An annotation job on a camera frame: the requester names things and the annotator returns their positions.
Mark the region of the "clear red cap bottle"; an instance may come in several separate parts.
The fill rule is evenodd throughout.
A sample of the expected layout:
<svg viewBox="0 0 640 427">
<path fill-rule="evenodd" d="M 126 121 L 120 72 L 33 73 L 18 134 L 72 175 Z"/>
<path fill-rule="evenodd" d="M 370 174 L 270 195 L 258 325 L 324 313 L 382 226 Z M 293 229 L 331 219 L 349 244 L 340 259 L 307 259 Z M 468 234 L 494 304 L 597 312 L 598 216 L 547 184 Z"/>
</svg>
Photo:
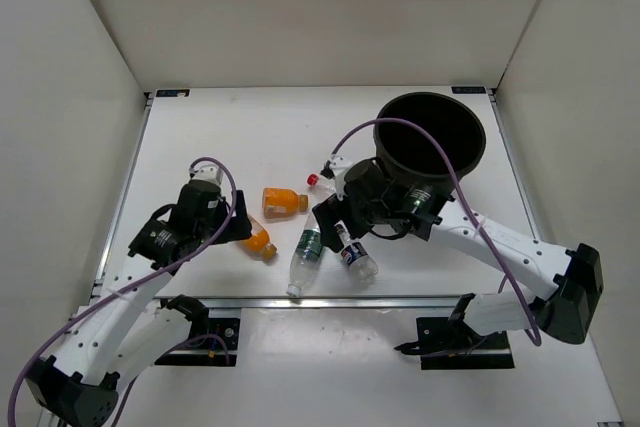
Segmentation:
<svg viewBox="0 0 640 427">
<path fill-rule="evenodd" d="M 324 201 L 336 193 L 335 183 L 319 174 L 312 173 L 307 177 L 309 192 L 318 201 Z"/>
</svg>

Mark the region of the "clear green label bottle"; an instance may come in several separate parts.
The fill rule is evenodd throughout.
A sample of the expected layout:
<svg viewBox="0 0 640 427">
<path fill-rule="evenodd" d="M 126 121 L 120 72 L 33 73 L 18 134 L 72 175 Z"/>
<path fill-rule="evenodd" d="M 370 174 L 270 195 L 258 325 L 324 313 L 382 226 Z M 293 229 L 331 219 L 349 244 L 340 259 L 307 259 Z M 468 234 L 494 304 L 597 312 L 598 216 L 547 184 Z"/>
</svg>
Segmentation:
<svg viewBox="0 0 640 427">
<path fill-rule="evenodd" d="M 299 298 L 313 283 L 319 271 L 324 246 L 314 213 L 310 213 L 291 258 L 286 294 Z"/>
</svg>

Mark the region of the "clear pepsi bottle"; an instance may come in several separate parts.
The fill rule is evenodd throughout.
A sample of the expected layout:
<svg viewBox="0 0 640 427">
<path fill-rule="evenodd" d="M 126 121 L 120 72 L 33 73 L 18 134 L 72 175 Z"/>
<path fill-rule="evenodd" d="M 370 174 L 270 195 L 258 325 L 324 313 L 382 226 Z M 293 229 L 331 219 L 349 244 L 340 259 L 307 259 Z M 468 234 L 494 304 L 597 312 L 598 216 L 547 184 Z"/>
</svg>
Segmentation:
<svg viewBox="0 0 640 427">
<path fill-rule="evenodd" d="M 358 282 L 371 283 L 378 274 L 378 264 L 362 243 L 351 237 L 342 223 L 336 225 L 336 231 L 343 244 L 339 255 L 350 276 Z"/>
</svg>

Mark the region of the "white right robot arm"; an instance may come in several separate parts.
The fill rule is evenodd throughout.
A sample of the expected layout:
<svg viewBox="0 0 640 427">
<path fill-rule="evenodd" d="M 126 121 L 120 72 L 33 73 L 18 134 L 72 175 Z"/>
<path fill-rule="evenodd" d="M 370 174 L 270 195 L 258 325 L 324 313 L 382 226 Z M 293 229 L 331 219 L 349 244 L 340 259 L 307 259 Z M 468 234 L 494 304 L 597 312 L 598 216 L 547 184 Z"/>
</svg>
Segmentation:
<svg viewBox="0 0 640 427">
<path fill-rule="evenodd" d="M 571 250 L 527 237 L 472 210 L 449 188 L 393 177 L 376 158 L 353 164 L 333 157 L 307 183 L 329 194 L 313 214 L 322 244 L 334 252 L 387 225 L 393 240 L 413 235 L 442 243 L 502 273 L 511 290 L 461 296 L 441 339 L 470 347 L 523 330 L 571 345 L 586 340 L 604 289 L 593 247 Z"/>
</svg>

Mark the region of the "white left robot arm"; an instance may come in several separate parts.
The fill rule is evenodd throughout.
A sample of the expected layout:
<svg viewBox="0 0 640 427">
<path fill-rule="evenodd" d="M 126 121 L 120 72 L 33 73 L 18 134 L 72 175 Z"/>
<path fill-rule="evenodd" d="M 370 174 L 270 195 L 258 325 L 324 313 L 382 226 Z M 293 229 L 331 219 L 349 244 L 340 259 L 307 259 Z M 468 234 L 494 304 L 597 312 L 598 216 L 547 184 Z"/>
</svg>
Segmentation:
<svg viewBox="0 0 640 427">
<path fill-rule="evenodd" d="M 112 280 L 114 293 L 86 309 L 65 328 L 65 340 L 27 369 L 26 383 L 38 404 L 70 426 L 101 426 L 122 390 L 176 344 L 198 347 L 210 333 L 208 310 L 178 295 L 154 319 L 132 328 L 155 295 L 175 276 L 166 268 L 204 245 L 250 236 L 244 193 L 226 200 L 215 181 L 191 180 L 174 204 L 157 209 L 129 245 Z"/>
</svg>

